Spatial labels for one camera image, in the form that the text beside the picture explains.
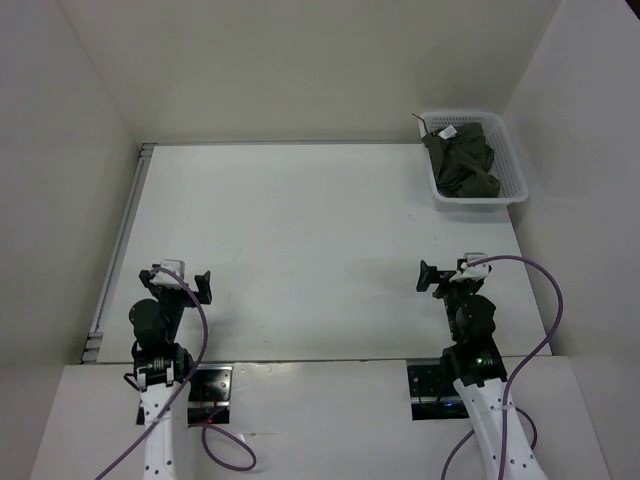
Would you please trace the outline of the dark green shorts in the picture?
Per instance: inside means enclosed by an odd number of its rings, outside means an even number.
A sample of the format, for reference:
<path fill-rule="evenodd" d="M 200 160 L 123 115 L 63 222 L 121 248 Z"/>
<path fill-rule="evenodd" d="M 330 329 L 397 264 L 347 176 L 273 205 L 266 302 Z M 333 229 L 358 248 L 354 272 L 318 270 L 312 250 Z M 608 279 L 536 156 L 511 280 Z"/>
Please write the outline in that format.
<path fill-rule="evenodd" d="M 490 173 L 495 152 L 478 122 L 426 133 L 422 137 L 437 190 L 449 198 L 496 198 L 501 183 Z"/>

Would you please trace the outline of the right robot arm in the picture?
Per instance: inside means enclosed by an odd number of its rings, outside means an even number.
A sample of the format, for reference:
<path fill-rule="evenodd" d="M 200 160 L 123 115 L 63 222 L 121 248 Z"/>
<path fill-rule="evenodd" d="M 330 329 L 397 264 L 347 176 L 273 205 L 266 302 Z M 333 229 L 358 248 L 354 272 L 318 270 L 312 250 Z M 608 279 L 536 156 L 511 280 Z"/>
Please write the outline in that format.
<path fill-rule="evenodd" d="M 496 306 L 479 294 L 491 266 L 484 254 L 466 254 L 453 270 L 420 262 L 416 290 L 434 287 L 444 302 L 453 345 L 444 349 L 440 385 L 457 393 L 470 418 L 488 479 L 545 479 L 533 440 L 521 424 L 522 412 L 507 391 L 507 370 L 493 339 Z"/>

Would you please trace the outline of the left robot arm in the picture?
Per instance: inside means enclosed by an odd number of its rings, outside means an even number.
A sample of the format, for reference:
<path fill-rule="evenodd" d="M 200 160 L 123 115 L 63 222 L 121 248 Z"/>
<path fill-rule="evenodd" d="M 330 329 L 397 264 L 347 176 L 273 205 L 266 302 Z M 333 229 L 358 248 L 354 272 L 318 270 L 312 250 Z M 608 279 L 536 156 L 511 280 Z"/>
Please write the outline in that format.
<path fill-rule="evenodd" d="M 143 270 L 139 279 L 151 297 L 129 311 L 135 344 L 134 380 L 140 393 L 144 433 L 145 479 L 192 479 L 193 461 L 188 445 L 187 402 L 200 385 L 196 358 L 176 341 L 184 310 L 211 303 L 211 273 L 194 277 L 197 289 L 184 281 L 184 263 L 164 261 Z"/>

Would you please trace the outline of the white plastic basket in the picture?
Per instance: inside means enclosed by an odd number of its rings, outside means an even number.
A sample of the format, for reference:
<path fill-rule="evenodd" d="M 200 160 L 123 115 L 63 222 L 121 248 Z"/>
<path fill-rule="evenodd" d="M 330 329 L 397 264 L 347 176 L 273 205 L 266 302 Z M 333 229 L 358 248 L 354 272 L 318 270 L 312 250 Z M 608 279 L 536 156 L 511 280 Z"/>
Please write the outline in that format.
<path fill-rule="evenodd" d="M 496 198 L 454 198 L 447 197 L 436 186 L 435 173 L 428 151 L 428 179 L 438 210 L 442 211 L 495 211 L 515 203 L 524 202 L 529 189 L 520 161 L 503 119 L 482 110 L 431 110 L 418 115 L 420 138 L 427 133 L 449 126 L 476 122 L 482 126 L 486 143 L 493 149 L 495 160 L 489 171 L 500 182 L 500 192 Z"/>

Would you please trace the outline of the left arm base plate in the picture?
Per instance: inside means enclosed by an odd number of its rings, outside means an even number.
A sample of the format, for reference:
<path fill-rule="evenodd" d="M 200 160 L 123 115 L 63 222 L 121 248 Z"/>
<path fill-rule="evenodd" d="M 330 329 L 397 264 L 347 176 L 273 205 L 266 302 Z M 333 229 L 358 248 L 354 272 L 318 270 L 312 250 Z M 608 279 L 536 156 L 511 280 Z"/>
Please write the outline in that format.
<path fill-rule="evenodd" d="M 184 408 L 178 406 L 180 399 L 177 399 L 172 403 L 171 408 L 177 406 L 179 410 L 186 410 L 189 427 L 199 424 L 228 424 L 232 373 L 231 366 L 199 367 L 190 383 L 181 392 L 181 398 L 184 399 L 185 395 L 187 395 L 186 406 L 183 405 Z M 123 374 L 123 379 L 134 390 L 139 390 L 134 373 Z M 160 381 L 159 384 L 153 385 L 154 387 L 169 388 L 168 393 L 163 394 L 164 396 L 161 397 L 159 405 L 153 408 L 160 410 L 172 395 L 173 390 L 179 385 L 180 382 L 176 381 L 171 382 L 168 387 L 165 381 Z M 145 407 L 142 400 L 140 400 L 136 425 L 144 425 L 147 418 L 150 419 L 156 416 L 156 414 L 152 415 L 150 409 Z"/>

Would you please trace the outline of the aluminium table edge rail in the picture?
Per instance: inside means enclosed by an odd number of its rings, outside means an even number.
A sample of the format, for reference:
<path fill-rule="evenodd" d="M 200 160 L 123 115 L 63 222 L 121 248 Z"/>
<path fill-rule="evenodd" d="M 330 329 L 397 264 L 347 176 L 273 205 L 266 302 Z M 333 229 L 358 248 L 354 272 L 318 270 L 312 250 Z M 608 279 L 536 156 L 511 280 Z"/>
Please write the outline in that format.
<path fill-rule="evenodd" d="M 110 303 L 110 297 L 114 291 L 114 284 L 117 282 L 121 270 L 131 228 L 134 223 L 138 203 L 155 147 L 156 143 L 144 143 L 140 147 L 136 169 L 129 188 L 100 295 L 94 310 L 93 320 L 83 344 L 83 350 L 79 360 L 80 364 L 96 364 L 98 361 L 99 351 L 104 337 L 104 332 L 101 330 L 101 323 L 105 315 L 104 311 Z"/>

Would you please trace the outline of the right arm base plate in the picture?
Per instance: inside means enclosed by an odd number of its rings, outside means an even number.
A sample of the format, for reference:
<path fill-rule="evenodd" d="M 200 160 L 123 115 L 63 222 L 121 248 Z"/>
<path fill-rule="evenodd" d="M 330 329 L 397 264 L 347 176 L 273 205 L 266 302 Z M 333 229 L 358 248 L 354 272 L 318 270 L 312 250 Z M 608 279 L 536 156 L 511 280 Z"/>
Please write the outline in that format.
<path fill-rule="evenodd" d="M 413 421 L 469 418 L 439 360 L 410 361 L 406 370 Z"/>

